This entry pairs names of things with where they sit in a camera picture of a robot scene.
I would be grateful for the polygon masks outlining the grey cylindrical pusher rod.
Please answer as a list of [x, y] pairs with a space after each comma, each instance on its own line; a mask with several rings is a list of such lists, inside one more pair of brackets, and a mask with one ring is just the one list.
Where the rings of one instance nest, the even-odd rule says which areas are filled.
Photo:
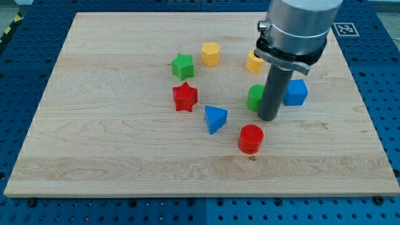
[[279, 111], [293, 70], [271, 65], [257, 115], [264, 121], [273, 121]]

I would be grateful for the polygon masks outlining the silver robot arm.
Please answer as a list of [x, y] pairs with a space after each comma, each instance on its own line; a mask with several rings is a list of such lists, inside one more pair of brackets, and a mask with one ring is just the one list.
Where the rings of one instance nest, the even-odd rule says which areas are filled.
[[285, 92], [297, 71], [308, 75], [319, 61], [341, 0], [272, 0], [265, 19], [257, 24], [260, 36], [254, 56], [271, 65], [257, 115], [276, 118]]

